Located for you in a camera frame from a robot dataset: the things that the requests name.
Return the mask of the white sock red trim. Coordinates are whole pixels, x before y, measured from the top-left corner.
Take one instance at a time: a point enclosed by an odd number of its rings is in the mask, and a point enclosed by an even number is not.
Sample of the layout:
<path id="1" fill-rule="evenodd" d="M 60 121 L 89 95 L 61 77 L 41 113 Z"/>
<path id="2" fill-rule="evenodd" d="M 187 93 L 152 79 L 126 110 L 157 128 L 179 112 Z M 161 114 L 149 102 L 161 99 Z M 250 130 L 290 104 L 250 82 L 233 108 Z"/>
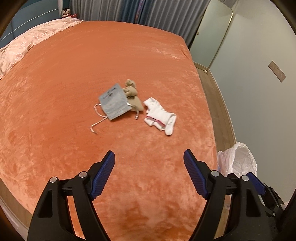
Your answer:
<path id="1" fill-rule="evenodd" d="M 167 112 L 161 104 L 150 97 L 144 101 L 147 107 L 144 122 L 148 126 L 155 126 L 158 130 L 164 131 L 167 136 L 171 136 L 174 131 L 177 116 L 174 113 Z"/>

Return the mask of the grey cloth pouch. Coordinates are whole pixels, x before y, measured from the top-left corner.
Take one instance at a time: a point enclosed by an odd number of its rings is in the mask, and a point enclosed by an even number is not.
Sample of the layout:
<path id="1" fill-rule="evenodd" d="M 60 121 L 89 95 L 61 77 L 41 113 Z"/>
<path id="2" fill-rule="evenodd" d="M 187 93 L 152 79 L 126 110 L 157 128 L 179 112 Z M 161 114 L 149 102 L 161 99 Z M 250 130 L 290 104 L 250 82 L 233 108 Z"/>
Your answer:
<path id="1" fill-rule="evenodd" d="M 99 96 L 99 103 L 106 117 L 112 121 L 132 109 L 118 83 Z"/>

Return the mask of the white bag lined trash bin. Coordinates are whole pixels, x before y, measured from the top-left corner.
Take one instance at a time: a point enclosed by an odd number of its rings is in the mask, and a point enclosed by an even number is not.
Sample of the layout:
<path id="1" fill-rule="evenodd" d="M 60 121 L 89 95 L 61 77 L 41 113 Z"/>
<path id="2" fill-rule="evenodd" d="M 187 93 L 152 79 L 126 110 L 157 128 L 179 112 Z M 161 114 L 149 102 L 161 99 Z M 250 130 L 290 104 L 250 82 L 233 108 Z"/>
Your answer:
<path id="1" fill-rule="evenodd" d="M 217 153 L 218 171 L 223 175 L 235 174 L 238 178 L 252 172 L 257 176 L 257 163 L 246 144 L 237 142 L 224 152 Z"/>

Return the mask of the pink quilt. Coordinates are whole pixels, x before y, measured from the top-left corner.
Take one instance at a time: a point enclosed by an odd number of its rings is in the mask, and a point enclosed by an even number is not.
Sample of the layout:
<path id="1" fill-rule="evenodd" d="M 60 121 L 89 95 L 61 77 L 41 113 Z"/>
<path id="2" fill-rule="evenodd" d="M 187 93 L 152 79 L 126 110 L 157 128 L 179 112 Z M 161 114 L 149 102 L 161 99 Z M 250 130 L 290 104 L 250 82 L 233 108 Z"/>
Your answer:
<path id="1" fill-rule="evenodd" d="M 20 62 L 35 45 L 82 22 L 82 20 L 71 17 L 56 19 L 32 27 L 13 39 L 1 48 L 1 77 L 4 77 L 16 63 Z"/>

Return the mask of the gold framed floor mirror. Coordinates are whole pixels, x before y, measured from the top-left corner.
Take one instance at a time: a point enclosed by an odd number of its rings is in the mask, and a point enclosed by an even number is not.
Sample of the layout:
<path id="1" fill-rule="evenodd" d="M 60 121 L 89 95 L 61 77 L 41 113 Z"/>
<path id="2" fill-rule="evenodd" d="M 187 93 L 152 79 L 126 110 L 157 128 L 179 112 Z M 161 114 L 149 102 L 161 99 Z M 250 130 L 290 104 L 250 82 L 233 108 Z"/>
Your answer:
<path id="1" fill-rule="evenodd" d="M 226 37 L 233 10 L 222 1 L 210 1 L 190 48 L 193 62 L 208 72 Z"/>

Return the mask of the grey blue curtain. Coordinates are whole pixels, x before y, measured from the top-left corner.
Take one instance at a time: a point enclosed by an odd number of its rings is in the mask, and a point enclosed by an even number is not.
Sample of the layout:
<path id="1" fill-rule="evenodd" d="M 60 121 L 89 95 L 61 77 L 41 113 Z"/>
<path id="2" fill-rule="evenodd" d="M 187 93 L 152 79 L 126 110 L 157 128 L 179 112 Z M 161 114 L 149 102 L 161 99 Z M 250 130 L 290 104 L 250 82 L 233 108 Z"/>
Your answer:
<path id="1" fill-rule="evenodd" d="M 85 21 L 117 21 L 158 28 L 181 36 L 191 46 L 210 1 L 70 1 L 71 13 Z"/>

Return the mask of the toys on nightstand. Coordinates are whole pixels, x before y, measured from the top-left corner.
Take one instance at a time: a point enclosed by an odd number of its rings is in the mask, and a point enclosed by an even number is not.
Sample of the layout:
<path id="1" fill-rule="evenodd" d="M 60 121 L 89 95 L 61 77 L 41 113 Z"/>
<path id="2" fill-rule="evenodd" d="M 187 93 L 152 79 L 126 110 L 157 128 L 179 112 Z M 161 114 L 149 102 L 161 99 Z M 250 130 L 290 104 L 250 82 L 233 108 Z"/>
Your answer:
<path id="1" fill-rule="evenodd" d="M 69 8 L 62 9 L 61 18 L 77 18 L 77 14 L 72 14 Z"/>

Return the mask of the blue upholstered headboard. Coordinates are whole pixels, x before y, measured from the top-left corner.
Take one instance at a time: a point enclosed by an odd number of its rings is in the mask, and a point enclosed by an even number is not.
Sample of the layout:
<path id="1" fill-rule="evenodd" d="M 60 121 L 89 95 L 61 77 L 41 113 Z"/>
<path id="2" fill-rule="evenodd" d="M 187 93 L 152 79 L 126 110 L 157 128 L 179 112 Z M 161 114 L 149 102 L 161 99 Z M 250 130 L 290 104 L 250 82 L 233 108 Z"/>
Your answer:
<path id="1" fill-rule="evenodd" d="M 1 48 L 30 28 L 59 19 L 61 9 L 58 2 L 57 0 L 27 1 L 1 34 Z"/>

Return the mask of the brown wall switch panel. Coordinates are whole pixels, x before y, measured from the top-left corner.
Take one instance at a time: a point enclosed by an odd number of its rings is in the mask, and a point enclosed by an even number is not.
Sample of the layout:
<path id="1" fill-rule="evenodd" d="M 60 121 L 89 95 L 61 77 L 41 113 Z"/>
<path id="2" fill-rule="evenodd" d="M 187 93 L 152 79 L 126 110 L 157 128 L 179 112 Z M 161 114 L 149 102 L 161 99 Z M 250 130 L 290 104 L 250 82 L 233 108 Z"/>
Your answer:
<path id="1" fill-rule="evenodd" d="M 269 69 L 274 73 L 274 75 L 278 78 L 280 82 L 283 82 L 286 78 L 286 75 L 283 73 L 283 71 L 274 63 L 274 61 L 271 61 L 268 65 Z"/>

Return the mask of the beige drawstring sachet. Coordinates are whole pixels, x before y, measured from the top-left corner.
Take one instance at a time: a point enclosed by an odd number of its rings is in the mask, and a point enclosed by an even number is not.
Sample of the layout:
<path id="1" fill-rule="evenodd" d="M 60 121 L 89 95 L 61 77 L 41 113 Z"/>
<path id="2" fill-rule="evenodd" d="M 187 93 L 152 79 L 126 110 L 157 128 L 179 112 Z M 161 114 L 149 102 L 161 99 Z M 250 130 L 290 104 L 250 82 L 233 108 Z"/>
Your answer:
<path id="1" fill-rule="evenodd" d="M 125 93 L 128 102 L 132 105 L 132 110 L 133 111 L 143 111 L 144 107 L 142 105 L 141 100 L 138 97 L 138 92 L 137 92 L 137 85 L 136 83 L 128 79 L 125 82 L 125 87 L 123 88 L 123 92 Z"/>

